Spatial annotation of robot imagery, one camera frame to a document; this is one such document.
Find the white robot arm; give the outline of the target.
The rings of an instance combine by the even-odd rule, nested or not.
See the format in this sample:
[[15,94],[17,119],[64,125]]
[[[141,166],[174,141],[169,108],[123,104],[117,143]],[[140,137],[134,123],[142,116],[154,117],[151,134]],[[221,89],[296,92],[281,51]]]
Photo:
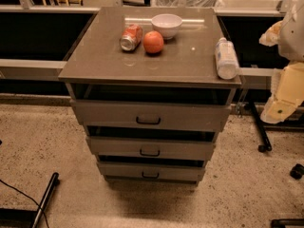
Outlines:
[[278,45],[278,54],[289,60],[283,69],[275,69],[271,96],[260,115],[268,124],[290,117],[304,102],[304,0],[297,0],[284,18],[269,27],[259,38],[263,46]]

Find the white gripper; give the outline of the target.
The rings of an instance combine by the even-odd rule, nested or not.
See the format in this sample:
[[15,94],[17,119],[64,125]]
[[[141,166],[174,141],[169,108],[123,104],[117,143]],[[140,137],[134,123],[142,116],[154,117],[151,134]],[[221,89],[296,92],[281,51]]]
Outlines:
[[264,106],[260,119],[267,124],[284,122],[304,101],[304,63],[292,62],[274,69],[272,99]]

